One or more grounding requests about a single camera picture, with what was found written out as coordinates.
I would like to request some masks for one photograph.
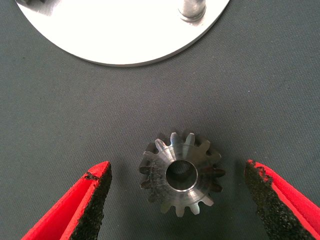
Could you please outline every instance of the red plastic tip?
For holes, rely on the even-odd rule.
[[[279,199],[293,212],[303,227],[315,239],[320,240],[320,208],[268,166],[253,160],[248,160],[247,163],[259,169],[259,175],[264,181],[272,178],[271,187]]]
[[[110,169],[108,161],[90,168],[55,205],[34,225],[22,240],[67,240]]]

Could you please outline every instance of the center hole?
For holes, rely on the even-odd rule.
[[[171,163],[165,173],[167,182],[177,190],[187,190],[197,180],[197,171],[188,161],[178,160]]]

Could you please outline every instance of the metal gear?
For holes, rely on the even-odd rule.
[[[192,132],[185,136],[173,132],[170,143],[159,138],[150,143],[139,167],[144,174],[141,188],[151,189],[149,202],[160,200],[162,213],[175,206],[178,217],[184,215],[185,207],[199,214],[199,202],[212,206],[209,192],[221,192],[215,178],[225,175],[214,167],[221,155],[208,140]]]

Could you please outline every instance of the metal post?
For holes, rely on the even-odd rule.
[[[184,21],[195,22],[205,14],[206,0],[179,0],[178,9]]]

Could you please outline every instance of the bevel gear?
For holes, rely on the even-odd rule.
[[[173,132],[170,143],[158,138],[147,147],[139,167],[144,174],[140,186],[151,190],[149,202],[161,201],[162,213],[175,206],[178,217],[184,215],[185,207],[197,215],[198,203],[212,206],[209,192],[222,190],[215,182],[215,178],[225,175],[225,171],[215,168],[220,159],[205,138],[192,132],[181,138]]]

